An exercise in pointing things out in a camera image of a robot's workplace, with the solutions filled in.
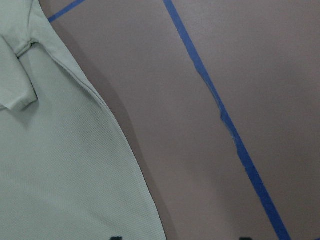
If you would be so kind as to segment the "olive green long-sleeve shirt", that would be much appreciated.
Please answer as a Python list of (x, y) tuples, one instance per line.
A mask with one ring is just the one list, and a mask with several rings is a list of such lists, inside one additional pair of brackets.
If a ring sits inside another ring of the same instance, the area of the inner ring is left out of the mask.
[(166, 238), (121, 127), (37, 0), (0, 3), (0, 237)]

